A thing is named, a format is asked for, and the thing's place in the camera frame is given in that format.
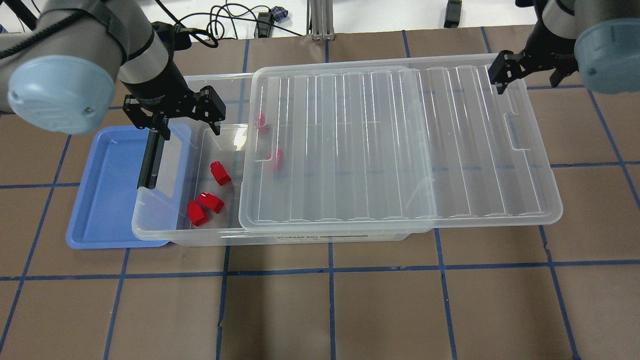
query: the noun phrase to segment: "light blue joint cap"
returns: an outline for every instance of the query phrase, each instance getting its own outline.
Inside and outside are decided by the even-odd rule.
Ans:
[[[603,21],[575,42],[582,82],[595,92],[640,90],[640,19]]]
[[[49,131],[77,135],[95,131],[115,94],[111,76],[74,56],[51,55],[20,65],[7,98],[24,120]]]

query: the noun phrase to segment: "black cable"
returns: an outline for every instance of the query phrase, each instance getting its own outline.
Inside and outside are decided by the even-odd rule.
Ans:
[[[220,8],[218,9],[218,12],[216,13],[216,18],[213,19],[213,10],[215,8]],[[234,16],[228,9],[226,9],[226,5],[220,6],[220,5],[214,5],[211,7],[211,9],[209,10],[209,23],[207,25],[208,28],[211,28],[213,30],[213,33],[218,36],[218,24],[220,24],[222,26],[222,35],[220,35],[219,38],[223,38],[225,36],[225,30],[224,30],[224,25],[222,24],[222,22],[220,22],[218,20],[218,15],[220,15],[220,11],[225,10],[227,12],[227,14],[229,14],[229,16]],[[211,24],[215,22],[216,26],[214,28],[212,28]],[[236,24],[234,22],[233,19],[231,19],[231,26],[234,29],[234,34],[236,34],[236,39],[238,39],[238,31],[236,29]]]
[[[11,55],[17,54],[22,50],[25,50],[29,46],[32,46],[33,44],[48,38],[49,36],[59,32],[60,30],[78,21],[82,17],[84,17],[84,12],[75,11],[73,14],[69,15],[68,17],[65,17],[64,19],[58,21],[55,24],[51,24],[47,26],[46,28],[31,35],[30,37],[24,39],[18,44],[15,44],[9,47],[8,49],[0,51],[0,60],[4,58],[8,58]]]
[[[181,20],[178,20],[178,18],[175,17],[174,14],[172,14],[169,9],[167,9],[164,4],[160,1],[160,0],[156,0],[156,4],[158,4],[158,6],[160,6],[160,8],[167,14],[169,15],[169,17],[175,21],[176,24],[180,24],[181,26],[184,26],[184,24],[182,23]],[[206,42],[205,40],[202,40],[199,36],[196,35],[196,33],[191,34],[192,37],[196,38],[196,40],[198,40],[202,45],[206,46],[206,47],[210,47],[212,49],[218,47],[218,40],[215,39],[215,37],[212,37],[210,34],[208,33],[207,36],[209,38],[211,38],[211,41],[213,41],[213,44],[209,44],[208,42]]]
[[[218,25],[218,24],[219,24],[219,25],[220,25],[220,27],[222,28],[222,35],[220,35],[219,37],[218,37],[218,34],[217,34],[217,33],[214,35],[213,28],[211,27],[211,24],[213,24],[214,22],[216,23],[216,25]],[[222,22],[220,22],[220,20],[213,20],[213,21],[211,21],[210,23],[208,23],[208,24],[207,24],[206,29],[207,29],[207,31],[209,32],[209,37],[211,37],[211,35],[214,35],[214,36],[216,37],[216,38],[215,38],[216,40],[222,40],[223,38],[225,38],[224,36],[225,36],[225,33],[227,32],[227,30],[226,30],[226,28],[225,28],[225,25],[224,25]]]
[[[33,4],[33,7],[36,8],[36,11],[40,13],[40,9],[38,9],[38,5],[36,5],[35,0],[31,0],[31,4]]]
[[[243,12],[243,13],[241,13],[241,14],[233,14],[233,13],[228,9],[228,7],[229,7],[229,6],[238,6],[238,7],[244,8],[244,9],[245,9],[245,12]],[[218,9],[218,12],[217,12],[217,13],[216,13],[216,15],[215,15],[216,17],[215,17],[215,19],[214,19],[213,11],[214,11],[214,9],[215,9],[215,8],[219,8],[219,9]],[[230,19],[231,19],[231,25],[234,27],[234,33],[236,34],[236,39],[238,39],[238,32],[237,32],[237,29],[236,29],[236,24],[235,24],[235,22],[234,22],[234,19],[239,18],[239,17],[242,17],[242,16],[245,16],[246,14],[250,13],[250,14],[253,16],[253,19],[254,19],[254,20],[258,20],[258,17],[257,17],[257,16],[255,15],[255,13],[253,12],[254,10],[256,10],[256,9],[258,9],[258,8],[266,8],[268,11],[271,11],[271,8],[270,8],[270,7],[268,7],[268,6],[266,6],[266,5],[257,5],[257,6],[254,6],[253,8],[250,8],[250,9],[249,9],[249,7],[247,7],[247,6],[245,6],[245,5],[238,4],[238,3],[230,3],[228,0],[225,0],[225,4],[224,4],[223,6],[220,6],[220,5],[214,5],[214,6],[212,6],[212,7],[211,7],[211,9],[209,10],[209,13],[210,13],[210,14],[209,14],[209,25],[207,25],[207,26],[211,26],[211,22],[212,22],[212,21],[215,21],[215,22],[216,22],[216,27],[215,27],[215,30],[216,30],[216,31],[215,31],[215,34],[216,34],[216,36],[217,36],[217,35],[218,35],[218,23],[222,24],[222,23],[218,20],[218,17],[220,16],[220,11],[224,10],[224,11],[229,15],[229,17],[230,17]]]
[[[209,13],[190,13],[189,15],[186,15],[186,16],[182,17],[180,20],[188,19],[188,18],[190,18],[190,17],[192,17],[192,16],[196,16],[196,15],[209,15]],[[224,16],[224,15],[219,15],[219,17],[221,17],[221,18],[223,18],[223,19],[231,19],[231,17],[229,17],[229,16]],[[293,34],[293,35],[298,35],[299,37],[303,37],[303,36],[304,36],[304,35],[302,35],[302,34],[299,34],[299,33],[295,32],[295,31],[291,31],[291,30],[289,30],[289,29],[285,29],[285,28],[283,28],[283,27],[281,27],[281,26],[271,25],[270,23],[268,23],[268,22],[266,22],[266,21],[254,20],[254,19],[245,19],[245,18],[243,18],[243,17],[233,17],[233,19],[235,19],[235,20],[243,20],[243,21],[254,21],[254,22],[258,22],[258,23],[260,23],[260,24],[267,24],[267,25],[269,25],[269,26],[273,26],[273,27],[274,27],[274,28],[276,28],[276,29],[284,30],[284,31],[286,31],[286,32],[288,32],[288,33],[291,33],[291,34]]]

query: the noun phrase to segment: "white floor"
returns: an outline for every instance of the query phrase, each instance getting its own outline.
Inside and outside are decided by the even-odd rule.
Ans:
[[[230,0],[248,7],[267,5],[283,6],[289,11],[289,18],[279,23],[287,29],[305,34],[307,28],[306,0]],[[30,0],[23,0],[31,9]],[[333,0],[333,21],[336,33],[363,33],[373,31],[394,31],[412,29],[442,28],[447,0]],[[46,0],[35,0],[42,7]],[[171,22],[154,0],[138,0],[151,21]],[[163,0],[163,4],[178,18],[189,13],[209,12],[214,4],[224,4],[224,0]],[[233,13],[244,10],[234,9]],[[204,28],[208,16],[194,16],[185,22],[186,26]],[[536,15],[533,8],[517,8],[514,0],[463,0],[460,26],[498,26],[534,24]],[[232,36],[229,20],[223,19],[227,28],[226,36]],[[0,6],[0,24],[10,32],[22,31],[20,23],[6,4]],[[255,24],[236,21],[239,38],[252,38]],[[274,37],[291,36],[275,29]]]

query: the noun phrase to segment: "blue tape line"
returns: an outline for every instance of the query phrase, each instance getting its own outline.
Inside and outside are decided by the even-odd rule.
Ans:
[[[606,120],[604,119],[604,116],[602,115],[602,111],[600,111],[600,107],[598,105],[598,102],[596,101],[595,96],[593,96],[593,92],[591,90],[587,90],[587,92],[589,93],[589,97],[591,98],[591,102],[593,103],[593,107],[596,109],[596,112],[598,113],[598,117],[600,118],[600,122],[602,123],[602,127],[604,127],[604,131],[607,133],[607,137],[609,138],[609,142],[611,143],[611,147],[613,147],[613,151],[616,153],[616,157],[618,158],[618,162],[620,163],[620,166],[622,167],[622,172],[625,173],[625,177],[627,178],[627,184],[629,185],[629,188],[631,189],[631,193],[634,196],[634,199],[636,200],[636,206],[638,209],[640,209],[640,197],[638,197],[638,192],[636,191],[636,187],[634,185],[634,182],[631,180],[631,176],[629,175],[629,171],[627,170],[627,166],[625,165],[624,160],[622,160],[622,154],[620,153],[620,150],[618,149],[618,146],[616,145],[616,141],[613,140],[613,135],[611,134],[611,131],[609,130],[609,126],[607,125]]]
[[[333,244],[328,244],[329,252],[329,333],[331,339],[331,360],[335,360],[335,287],[333,273]]]
[[[32,275],[25,277],[25,281],[48,281],[48,280],[103,280],[119,279],[118,274],[87,274],[87,275]]]
[[[65,143],[65,147],[62,149],[62,155],[60,156],[60,161],[58,162],[56,175],[53,177],[53,184],[56,184],[58,182],[58,177],[60,176],[60,170],[62,169],[62,164],[65,161],[65,157],[67,156],[67,150],[69,149],[70,142],[71,142],[71,135],[67,136],[67,142]],[[2,352],[2,349],[4,347],[4,342],[6,341],[6,335],[9,333],[11,320],[13,319],[13,314],[15,314],[15,308],[18,305],[20,294],[22,293],[22,286],[24,285],[27,272],[29,271],[29,266],[31,265],[31,259],[33,259],[33,253],[36,250],[36,245],[38,245],[38,239],[40,237],[40,233],[42,232],[44,219],[47,217],[47,210],[49,209],[49,205],[51,205],[51,198],[53,197],[54,190],[55,188],[51,188],[51,190],[49,190],[49,196],[47,196],[47,202],[45,202],[44,204],[44,209],[42,210],[42,215],[40,216],[40,221],[38,223],[38,229],[36,230],[36,234],[33,237],[33,241],[31,242],[31,248],[29,249],[29,255],[27,256],[27,261],[25,262],[24,268],[22,269],[22,275],[20,276],[20,283],[18,283],[18,288],[15,291],[15,296],[13,297],[13,303],[11,304],[9,315],[7,316],[6,323],[4,324],[2,338],[0,338],[0,353]]]
[[[80,183],[0,185],[0,189],[70,188],[74,186],[80,186]]]
[[[491,45],[489,45],[489,38],[486,36],[486,31],[484,30],[484,26],[480,27],[480,31],[482,31],[482,38],[484,39],[484,46],[486,47],[486,52],[491,54]]]
[[[328,63],[330,62],[330,57],[329,57],[329,40],[325,40],[324,41],[324,62]]]
[[[242,79],[240,80],[240,98],[244,99],[244,92],[246,91],[246,87],[245,87],[245,81],[246,79]],[[238,119],[236,121],[236,124],[242,124],[242,112],[243,112],[244,106],[240,105],[238,107]]]
[[[346,267],[334,268],[333,272],[395,272],[395,271],[433,271],[439,270],[438,265],[419,265],[419,266],[363,266],[363,267]]]
[[[564,306],[564,299],[562,296],[562,291],[560,290],[560,283],[558,282],[558,278],[556,275],[556,268],[554,266],[554,261],[551,256],[551,250],[548,249],[547,245],[547,234],[545,234],[545,228],[542,225],[538,226],[540,230],[540,237],[542,238],[542,245],[544,246],[545,253],[547,253],[547,262],[549,264],[549,269],[551,272],[551,279],[554,282],[554,288],[556,289],[556,296],[558,299],[558,304],[560,305],[560,313],[562,314],[562,320],[564,322],[564,329],[566,330],[567,338],[569,339],[569,345],[571,346],[571,352],[573,354],[574,360],[580,360],[580,355],[578,355],[578,348],[575,346],[575,340],[573,339],[573,331],[571,330],[571,324],[569,323],[569,316],[566,314],[566,308]]]
[[[164,274],[126,274],[126,279],[165,279],[174,277],[216,277],[223,276],[222,271],[210,272],[168,272]]]
[[[610,266],[610,265],[640,265],[640,259],[620,259],[620,260],[577,260],[577,261],[554,261],[553,266]],[[508,269],[508,268],[539,268],[549,266],[549,263],[494,263],[494,264],[458,264],[445,265],[445,270],[482,270],[482,269]],[[437,271],[439,265],[417,265],[417,266],[364,266],[364,267],[344,267],[344,268],[304,268],[288,270],[266,270],[266,271],[240,271],[232,272],[231,276],[270,276],[270,275],[291,275],[291,274],[322,274],[337,272],[401,272],[401,271]],[[218,277],[224,276],[224,272],[186,272],[186,273],[166,273],[166,274],[127,274],[126,279],[155,279],[174,277]],[[2,276],[0,281],[19,281],[20,276]],[[86,275],[32,275],[25,277],[25,281],[55,281],[55,280],[99,280],[99,279],[119,279],[118,274],[86,274]]]
[[[623,260],[586,260],[586,261],[554,261],[553,266],[607,266],[607,265],[640,265],[640,259]]]
[[[469,264],[446,265],[447,270],[478,270],[478,269],[512,269],[512,268],[540,268],[548,263],[507,263],[507,264]]]
[[[411,57],[411,52],[409,51],[409,41],[406,39],[406,31],[402,30],[402,40],[404,42],[404,53],[407,58]]]
[[[113,301],[113,310],[111,312],[111,321],[109,321],[109,332],[107,333],[107,342],[104,345],[104,355],[102,360],[109,359],[109,351],[111,350],[111,339],[113,338],[113,328],[116,324],[116,316],[118,314],[118,307],[120,305],[120,296],[122,294],[122,285],[124,283],[124,275],[127,273],[127,264],[129,262],[129,252],[131,248],[127,248],[124,252],[124,259],[122,260],[122,269],[120,270],[120,280],[118,280],[118,289],[116,290],[116,297]]]
[[[222,287],[220,290],[220,309],[218,310],[218,334],[216,336],[216,360],[220,360],[222,351],[222,319],[225,317],[225,304],[227,303],[227,273],[229,271],[229,255],[231,246],[225,248],[225,265],[223,267]]]
[[[582,89],[584,85],[558,85],[555,88],[549,85],[527,86],[527,90],[551,90],[551,89]]]
[[[620,163],[607,162],[607,163],[575,163],[575,164],[551,164],[552,168],[566,168],[566,167],[617,167]]]
[[[298,274],[323,274],[330,272],[327,268],[304,268],[288,270],[250,270],[229,272],[229,276],[273,276],[273,275],[298,275]]]
[[[246,64],[248,60],[249,60],[249,39],[246,39],[246,42],[244,43],[244,62],[242,64],[242,72],[246,72]]]
[[[438,267],[440,268],[440,282],[442,283],[442,298],[444,301],[444,311],[447,316],[447,329],[449,330],[449,345],[451,346],[451,357],[458,360],[458,351],[456,350],[456,339],[453,333],[453,320],[451,318],[451,305],[449,303],[449,290],[447,289],[446,267],[444,264],[444,256],[442,255],[442,244],[440,242],[440,230],[434,229],[436,238],[436,248],[438,249]]]

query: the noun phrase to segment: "red object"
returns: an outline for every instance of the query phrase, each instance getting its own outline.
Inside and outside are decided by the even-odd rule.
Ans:
[[[191,220],[191,223],[195,226],[200,226],[209,221],[207,214],[204,213],[204,209],[196,200],[191,200],[189,204],[187,204],[187,214],[189,215],[189,220]]]
[[[282,167],[282,157],[284,156],[284,152],[280,149],[276,150],[276,163],[275,163],[275,170],[276,172],[280,171],[280,168]]]
[[[198,201],[202,206],[213,210],[216,214],[220,214],[220,210],[225,206],[224,201],[211,193],[201,193],[200,196],[198,196]]]
[[[258,118],[255,119],[255,126],[258,128],[258,132],[265,133],[271,129],[271,126],[267,124],[267,119],[263,113],[258,114]]]
[[[211,173],[213,174],[213,177],[216,178],[216,181],[220,186],[231,181],[231,177],[229,177],[229,174],[220,161],[214,161],[211,163]]]

